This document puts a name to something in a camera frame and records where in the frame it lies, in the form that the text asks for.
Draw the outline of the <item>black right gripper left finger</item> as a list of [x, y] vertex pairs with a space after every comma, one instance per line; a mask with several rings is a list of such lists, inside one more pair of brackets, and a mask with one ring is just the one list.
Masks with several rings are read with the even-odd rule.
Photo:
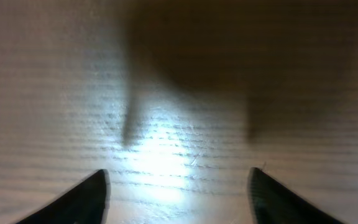
[[103, 224], [108, 212], [108, 180], [106, 169], [97, 170], [17, 224]]

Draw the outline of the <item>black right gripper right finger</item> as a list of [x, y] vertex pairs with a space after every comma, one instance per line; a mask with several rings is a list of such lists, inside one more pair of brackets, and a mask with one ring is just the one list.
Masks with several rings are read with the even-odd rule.
[[251, 168], [248, 183], [250, 208], [256, 224], [343, 224], [262, 169]]

